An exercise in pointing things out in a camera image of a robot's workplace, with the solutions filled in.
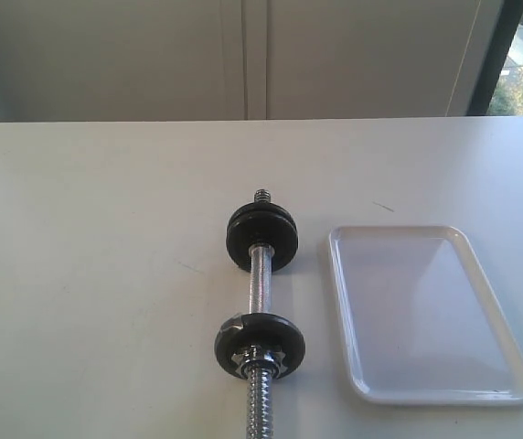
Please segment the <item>black weight plate end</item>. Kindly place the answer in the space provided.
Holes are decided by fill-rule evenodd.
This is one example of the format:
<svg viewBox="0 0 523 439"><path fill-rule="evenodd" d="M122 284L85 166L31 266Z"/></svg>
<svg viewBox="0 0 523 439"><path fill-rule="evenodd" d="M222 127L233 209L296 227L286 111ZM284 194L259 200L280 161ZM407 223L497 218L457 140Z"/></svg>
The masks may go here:
<svg viewBox="0 0 523 439"><path fill-rule="evenodd" d="M271 212L250 212L229 222L226 247L229 257L242 270L251 270L250 248L273 249L272 270L281 270L298 250L298 232L292 218Z"/></svg>

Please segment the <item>chrome threaded dumbbell bar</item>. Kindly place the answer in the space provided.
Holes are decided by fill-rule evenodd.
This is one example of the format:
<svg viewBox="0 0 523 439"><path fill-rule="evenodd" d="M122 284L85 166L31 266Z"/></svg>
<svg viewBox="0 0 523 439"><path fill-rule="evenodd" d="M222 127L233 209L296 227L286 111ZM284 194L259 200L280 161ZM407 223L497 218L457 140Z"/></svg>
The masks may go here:
<svg viewBox="0 0 523 439"><path fill-rule="evenodd" d="M258 245L250 248L251 279L249 313L267 313L271 308L271 276L273 249ZM247 371L247 438L273 438L272 381L268 369Z"/></svg>

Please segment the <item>chrome spin-lock collar nut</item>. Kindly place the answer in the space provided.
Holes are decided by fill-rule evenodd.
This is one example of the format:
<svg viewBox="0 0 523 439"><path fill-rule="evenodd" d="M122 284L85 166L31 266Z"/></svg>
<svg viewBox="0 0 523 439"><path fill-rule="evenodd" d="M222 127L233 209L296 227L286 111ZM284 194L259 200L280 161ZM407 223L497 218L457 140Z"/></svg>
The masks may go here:
<svg viewBox="0 0 523 439"><path fill-rule="evenodd" d="M251 368L268 369L274 379L279 379L287 371L284 359L285 354L281 350L271 350L261 346L243 348L231 357L236 365L237 376L243 379L247 378L247 371Z"/></svg>

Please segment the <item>white plastic tray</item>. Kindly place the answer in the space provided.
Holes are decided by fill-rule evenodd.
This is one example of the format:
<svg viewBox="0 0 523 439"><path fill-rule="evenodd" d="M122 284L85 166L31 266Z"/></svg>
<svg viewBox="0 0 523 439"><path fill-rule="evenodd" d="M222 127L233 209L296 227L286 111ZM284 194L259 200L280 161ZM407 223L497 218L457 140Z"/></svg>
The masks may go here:
<svg viewBox="0 0 523 439"><path fill-rule="evenodd" d="M523 405L523 355L460 230L341 226L327 241L345 368L360 398Z"/></svg>

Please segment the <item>dark window frame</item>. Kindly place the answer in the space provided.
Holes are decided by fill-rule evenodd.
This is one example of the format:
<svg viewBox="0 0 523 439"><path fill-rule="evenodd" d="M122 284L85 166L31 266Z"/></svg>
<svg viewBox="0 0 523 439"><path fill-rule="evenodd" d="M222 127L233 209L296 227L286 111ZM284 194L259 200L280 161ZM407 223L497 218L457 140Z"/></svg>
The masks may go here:
<svg viewBox="0 0 523 439"><path fill-rule="evenodd" d="M497 16L488 49L468 104L466 116L486 115L507 53L523 17L523 0L505 0Z"/></svg>

